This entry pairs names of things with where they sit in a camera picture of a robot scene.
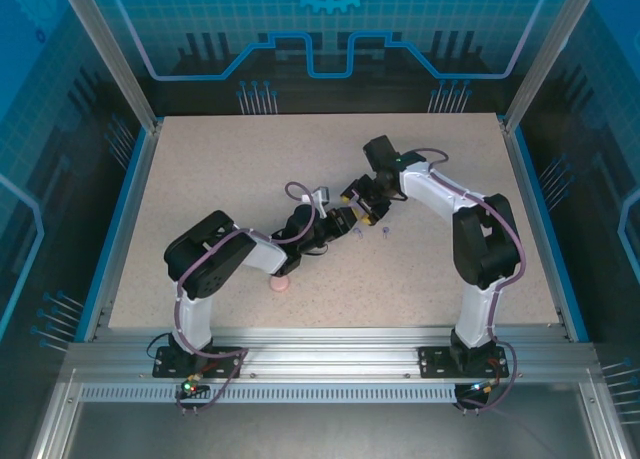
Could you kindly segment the aluminium cross rail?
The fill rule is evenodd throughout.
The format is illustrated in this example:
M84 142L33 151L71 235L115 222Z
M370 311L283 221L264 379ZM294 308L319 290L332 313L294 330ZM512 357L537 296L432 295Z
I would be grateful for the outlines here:
M154 329L104 329L88 343L67 349L60 380L89 383L150 383L152 361L145 350ZM558 324L503 326L498 337L517 355L510 365L516 381L582 383L602 378L595 348L571 342ZM417 350L445 347L449 327L397 328L239 328L212 331L218 346L249 353L244 383L417 382Z

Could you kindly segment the aluminium frame post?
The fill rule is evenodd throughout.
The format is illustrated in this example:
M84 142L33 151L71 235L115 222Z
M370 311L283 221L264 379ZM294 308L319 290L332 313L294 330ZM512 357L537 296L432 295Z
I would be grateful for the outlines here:
M502 120L513 135L591 0L565 0Z
M95 0L68 0L142 128L158 134L158 119Z

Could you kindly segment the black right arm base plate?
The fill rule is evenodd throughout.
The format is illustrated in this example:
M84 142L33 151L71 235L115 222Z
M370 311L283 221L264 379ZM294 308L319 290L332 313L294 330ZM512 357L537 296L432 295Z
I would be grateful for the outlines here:
M505 350L490 342L480 348L462 345L425 346L417 349L423 379L500 379L510 376Z

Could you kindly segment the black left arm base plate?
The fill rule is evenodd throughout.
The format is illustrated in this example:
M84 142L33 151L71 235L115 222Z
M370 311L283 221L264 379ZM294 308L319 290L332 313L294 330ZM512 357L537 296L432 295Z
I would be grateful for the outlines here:
M206 379L236 378L233 369L240 363L241 354L235 347L207 347L206 354L223 355L223 358L208 358L182 350L179 346L163 346L156 351L154 378L186 379L200 373Z

